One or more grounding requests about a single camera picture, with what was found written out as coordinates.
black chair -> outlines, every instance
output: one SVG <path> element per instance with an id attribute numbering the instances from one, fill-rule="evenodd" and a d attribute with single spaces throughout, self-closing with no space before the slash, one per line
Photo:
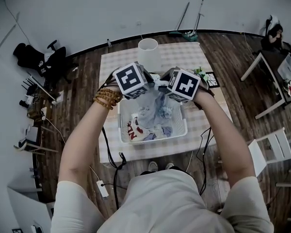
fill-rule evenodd
<path id="1" fill-rule="evenodd" d="M 71 83 L 71 80 L 67 79 L 66 73 L 70 68 L 78 66 L 71 60 L 67 60 L 65 47 L 58 50 L 55 49 L 56 42 L 57 40 L 48 45 L 48 49 L 51 48 L 55 52 L 46 62 L 43 53 L 25 43 L 20 43 L 13 52 L 13 55 L 18 59 L 17 64 L 20 67 L 36 70 L 41 77 L 45 77 L 46 86 L 50 84 L 53 89 L 56 88 L 56 84 L 61 77 Z"/>

white laundry basket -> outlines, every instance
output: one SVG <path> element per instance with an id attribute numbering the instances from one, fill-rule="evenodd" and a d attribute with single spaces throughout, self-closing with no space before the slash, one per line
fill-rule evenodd
<path id="1" fill-rule="evenodd" d="M 175 101 L 174 108 L 171 117 L 171 127 L 173 132 L 170 137 L 154 139 L 148 141 L 138 141 L 132 142 L 128 135 L 127 123 L 131 121 L 132 118 L 138 116 L 139 105 L 136 100 L 122 99 L 117 106 L 117 120 L 118 120 L 118 133 L 120 141 L 123 144 L 143 144 L 152 143 L 154 141 L 166 141 L 172 138 L 181 137 L 187 134 L 188 126 L 184 116 L 183 104 Z"/>

shoe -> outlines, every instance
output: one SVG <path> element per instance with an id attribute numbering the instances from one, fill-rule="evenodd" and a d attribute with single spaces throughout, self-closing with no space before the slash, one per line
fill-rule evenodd
<path id="1" fill-rule="evenodd" d="M 155 161 L 151 161 L 149 163 L 149 166 L 148 166 L 147 170 L 149 172 L 157 172 L 159 170 L 159 167 L 157 166 Z"/>
<path id="2" fill-rule="evenodd" d="M 170 169 L 171 167 L 175 166 L 173 163 L 168 163 L 165 170 Z"/>

